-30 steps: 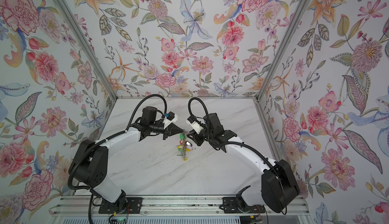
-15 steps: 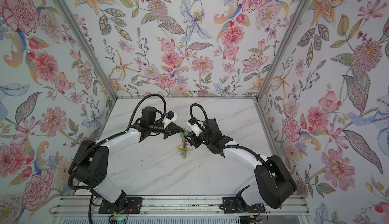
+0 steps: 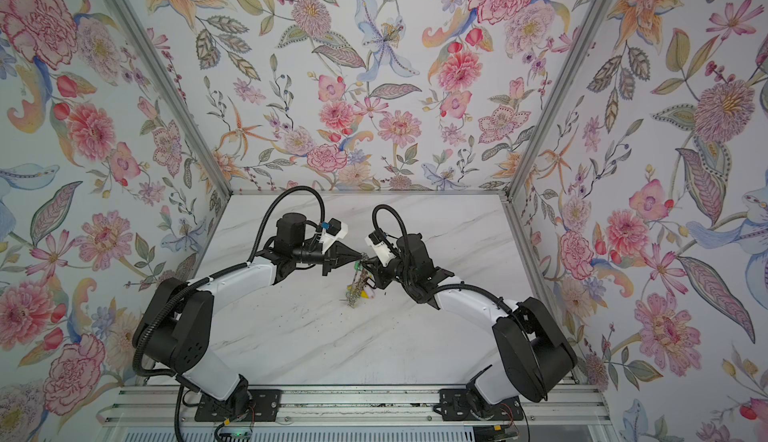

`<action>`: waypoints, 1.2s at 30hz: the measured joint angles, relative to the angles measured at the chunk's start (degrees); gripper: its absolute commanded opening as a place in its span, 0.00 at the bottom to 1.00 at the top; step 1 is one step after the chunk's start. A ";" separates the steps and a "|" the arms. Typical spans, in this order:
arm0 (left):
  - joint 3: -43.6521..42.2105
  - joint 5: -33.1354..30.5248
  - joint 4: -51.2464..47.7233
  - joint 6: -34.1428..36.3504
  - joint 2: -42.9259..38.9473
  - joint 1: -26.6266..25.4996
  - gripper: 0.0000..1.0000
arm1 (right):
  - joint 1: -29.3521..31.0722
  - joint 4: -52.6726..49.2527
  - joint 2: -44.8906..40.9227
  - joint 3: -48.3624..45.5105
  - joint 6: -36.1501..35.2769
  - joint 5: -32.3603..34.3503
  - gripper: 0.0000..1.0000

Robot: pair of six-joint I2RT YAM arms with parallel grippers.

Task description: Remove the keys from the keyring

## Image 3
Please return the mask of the large metal keyring with keys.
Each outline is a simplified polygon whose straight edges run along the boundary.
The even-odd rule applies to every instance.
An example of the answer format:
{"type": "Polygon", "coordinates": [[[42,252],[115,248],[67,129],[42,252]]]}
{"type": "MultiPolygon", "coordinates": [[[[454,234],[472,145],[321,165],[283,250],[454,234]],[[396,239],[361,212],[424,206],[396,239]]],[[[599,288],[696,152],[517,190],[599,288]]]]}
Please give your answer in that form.
{"type": "Polygon", "coordinates": [[[355,308],[361,300],[373,299],[376,289],[373,274],[362,262],[356,262],[354,269],[352,283],[347,286],[345,292],[346,304],[351,308],[355,308]]]}

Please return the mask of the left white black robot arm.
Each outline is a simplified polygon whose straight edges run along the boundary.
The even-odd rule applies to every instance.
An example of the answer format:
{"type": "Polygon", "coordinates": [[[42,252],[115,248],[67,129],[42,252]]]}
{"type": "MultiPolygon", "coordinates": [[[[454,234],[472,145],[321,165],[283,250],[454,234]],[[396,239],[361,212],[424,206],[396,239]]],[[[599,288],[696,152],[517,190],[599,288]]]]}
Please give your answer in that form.
{"type": "Polygon", "coordinates": [[[285,280],[300,265],[318,266],[324,276],[365,255],[341,240],[345,223],[315,225],[299,213],[277,221],[277,232],[248,259],[195,282],[169,278],[160,283],[132,339],[132,368],[144,378],[166,376],[200,393],[225,418],[244,414],[251,403],[249,383],[210,348],[214,316],[234,302],[285,280]]]}

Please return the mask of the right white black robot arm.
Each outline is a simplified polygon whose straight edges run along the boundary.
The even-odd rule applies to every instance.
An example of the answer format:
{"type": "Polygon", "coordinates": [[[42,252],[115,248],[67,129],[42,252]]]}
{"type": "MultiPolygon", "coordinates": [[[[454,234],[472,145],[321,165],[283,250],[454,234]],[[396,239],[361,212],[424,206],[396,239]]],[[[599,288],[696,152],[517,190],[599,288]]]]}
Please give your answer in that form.
{"type": "Polygon", "coordinates": [[[515,302],[463,281],[433,263],[419,234],[392,243],[377,230],[365,242],[374,256],[363,265],[376,287],[397,282],[415,303],[452,313],[492,335],[500,362],[467,383],[473,404],[495,406],[514,397],[541,402],[575,368],[574,351],[540,300],[515,302]]]}

